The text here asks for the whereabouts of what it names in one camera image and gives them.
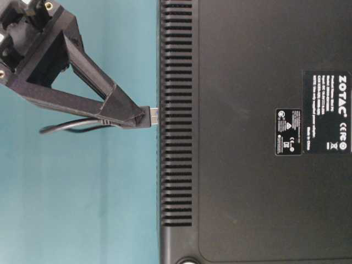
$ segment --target black plastic casing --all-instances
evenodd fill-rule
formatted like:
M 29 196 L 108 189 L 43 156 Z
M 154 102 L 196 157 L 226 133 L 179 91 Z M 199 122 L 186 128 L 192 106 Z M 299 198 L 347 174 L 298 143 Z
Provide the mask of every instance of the black plastic casing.
M 352 1 L 159 4 L 161 263 L 352 263 L 351 154 L 275 153 L 303 72 L 352 71 Z

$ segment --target blue surface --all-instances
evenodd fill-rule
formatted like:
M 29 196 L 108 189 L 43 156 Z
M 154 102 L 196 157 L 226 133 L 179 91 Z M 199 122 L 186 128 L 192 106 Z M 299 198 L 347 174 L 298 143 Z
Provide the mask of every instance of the blue surface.
M 156 0 L 69 1 L 86 52 L 139 105 L 156 105 Z M 73 73 L 55 88 L 96 98 Z M 39 136 L 67 114 L 1 86 L 0 263 L 158 262 L 156 128 Z

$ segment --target screw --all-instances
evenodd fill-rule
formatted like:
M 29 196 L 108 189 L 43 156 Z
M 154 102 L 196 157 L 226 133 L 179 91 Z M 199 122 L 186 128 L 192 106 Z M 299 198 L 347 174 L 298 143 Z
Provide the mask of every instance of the screw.
M 46 2 L 45 3 L 45 7 L 46 7 L 46 10 L 48 10 L 48 11 L 50 11 L 51 9 L 53 9 L 53 4 L 52 3 L 50 3 L 50 2 Z

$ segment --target vent slot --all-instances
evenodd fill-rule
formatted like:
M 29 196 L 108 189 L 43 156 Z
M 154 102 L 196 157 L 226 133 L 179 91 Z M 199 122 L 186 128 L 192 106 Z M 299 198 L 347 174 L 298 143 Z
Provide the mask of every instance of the vent slot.
M 193 0 L 161 0 L 161 221 L 191 227 L 193 204 Z

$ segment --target black cable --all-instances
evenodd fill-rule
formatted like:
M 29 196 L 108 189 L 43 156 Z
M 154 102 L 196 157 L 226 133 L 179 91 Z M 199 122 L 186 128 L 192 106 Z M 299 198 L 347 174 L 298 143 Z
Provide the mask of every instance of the black cable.
M 70 129 L 66 129 L 65 131 L 75 133 L 75 134 L 82 134 L 82 133 L 86 133 L 86 132 L 90 132 L 90 131 L 94 131 L 94 130 L 98 130 L 98 129 L 103 129 L 103 128 L 113 128 L 113 126 L 111 126 L 111 125 L 98 125 L 98 126 L 93 126 L 92 128 L 85 128 L 85 129 L 70 128 Z
M 95 125 L 95 124 L 100 124 L 100 125 L 94 126 L 92 128 L 87 128 L 87 129 L 74 129 L 75 127 L 80 127 L 83 125 Z M 40 130 L 40 134 L 47 135 L 47 134 L 51 134 L 51 133 L 55 133 L 63 130 L 67 130 L 72 133 L 85 133 L 85 132 L 106 128 L 106 127 L 111 127 L 111 125 L 108 124 L 105 120 L 96 119 L 96 118 L 86 118 L 86 119 L 66 122 L 60 125 L 47 126 Z

